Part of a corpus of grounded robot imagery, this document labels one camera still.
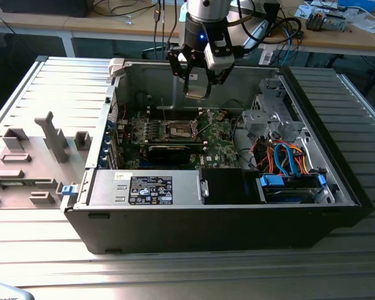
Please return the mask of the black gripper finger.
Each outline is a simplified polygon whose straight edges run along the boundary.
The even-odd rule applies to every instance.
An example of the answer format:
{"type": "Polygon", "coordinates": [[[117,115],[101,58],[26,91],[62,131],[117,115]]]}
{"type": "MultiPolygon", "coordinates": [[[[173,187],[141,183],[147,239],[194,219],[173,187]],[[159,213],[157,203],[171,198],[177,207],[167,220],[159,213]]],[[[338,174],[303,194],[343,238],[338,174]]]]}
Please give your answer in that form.
{"type": "Polygon", "coordinates": [[[193,58],[188,50],[190,50],[190,48],[186,46],[171,46],[167,51],[167,58],[171,65],[173,75],[184,81],[183,93],[188,93],[189,91],[189,77],[193,69],[193,58]],[[185,67],[183,67],[179,61],[180,54],[182,54],[187,60],[185,67]]]}
{"type": "Polygon", "coordinates": [[[215,56],[219,52],[212,51],[209,46],[204,48],[204,67],[207,75],[207,88],[204,97],[209,97],[212,86],[223,84],[235,64],[235,55],[229,51],[225,55],[215,56]]]}

